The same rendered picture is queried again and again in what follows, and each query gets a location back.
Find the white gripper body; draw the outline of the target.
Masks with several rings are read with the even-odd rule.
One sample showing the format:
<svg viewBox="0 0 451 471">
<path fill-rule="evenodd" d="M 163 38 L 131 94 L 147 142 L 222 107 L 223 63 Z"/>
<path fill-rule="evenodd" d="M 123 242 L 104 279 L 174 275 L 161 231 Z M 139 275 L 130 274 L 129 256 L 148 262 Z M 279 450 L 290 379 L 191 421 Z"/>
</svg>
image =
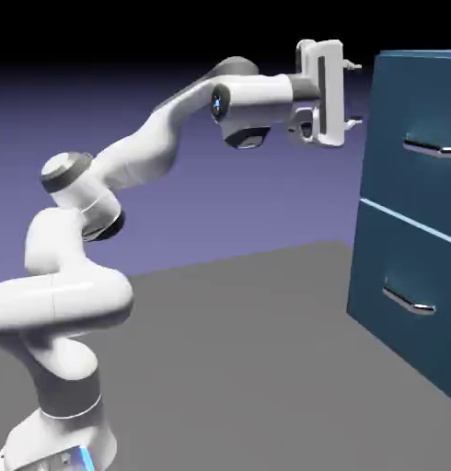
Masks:
<svg viewBox="0 0 451 471">
<path fill-rule="evenodd" d="M 339 40 L 311 41 L 305 70 L 320 92 L 313 109 L 312 138 L 324 146 L 344 144 L 343 47 Z"/>
</svg>

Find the blue cabinet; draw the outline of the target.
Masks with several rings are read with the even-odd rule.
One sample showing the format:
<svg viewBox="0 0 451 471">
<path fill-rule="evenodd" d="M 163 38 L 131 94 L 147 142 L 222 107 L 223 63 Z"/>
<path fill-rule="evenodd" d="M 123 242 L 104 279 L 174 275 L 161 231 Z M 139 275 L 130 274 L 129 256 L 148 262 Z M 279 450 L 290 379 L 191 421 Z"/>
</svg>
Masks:
<svg viewBox="0 0 451 471">
<path fill-rule="evenodd" d="M 426 51 L 451 51 L 451 50 L 426 50 Z M 421 223 L 418 222 L 418 221 L 412 220 L 411 218 L 409 218 L 409 217 L 407 217 L 407 216 L 405 216 L 405 215 L 403 215 L 403 214 L 401 214 L 401 213 L 396 213 L 396 212 L 390 210 L 389 208 L 386 208 L 386 207 L 381 206 L 381 205 L 379 205 L 379 204 L 377 204 L 377 203 L 375 203 L 375 202 L 373 202 L 373 201 L 370 201 L 370 200 L 368 200 L 368 199 L 365 199 L 365 198 L 363 198 L 363 197 L 361 196 L 361 194 L 359 195 L 358 207 L 359 207 L 360 202 L 366 202 L 366 203 L 368 203 L 368 204 L 370 204 L 370 205 L 376 207 L 377 209 L 380 209 L 380 210 L 382 210 L 382 211 L 384 211 L 384 212 L 387 212 L 387 213 L 390 213 L 390 214 L 392 214 L 392 215 L 394 215 L 394 216 L 396 216 L 396 217 L 399 217 L 399 218 L 401 218 L 401 219 L 403 219 L 403 220 L 409 222 L 410 224 L 414 224 L 414 225 L 420 227 L 421 229 L 423 229 L 423 230 L 425 230 L 425 231 L 427 231 L 427 232 L 430 232 L 430 233 L 432 233 L 432 234 L 434 234 L 434 235 L 436 235 L 436 236 L 438 236 L 438 237 L 440 237 L 440 238 L 443 238 L 444 240 L 446 240 L 446 241 L 448 241 L 448 242 L 451 243 L 451 237 L 450 237 L 450 236 L 445 235 L 445 234 L 443 234 L 443 233 L 440 233 L 440 232 L 434 230 L 433 228 L 431 228 L 431 227 L 429 227 L 429 226 L 426 226 L 426 225 L 424 225 L 424 224 L 421 224 Z"/>
</svg>

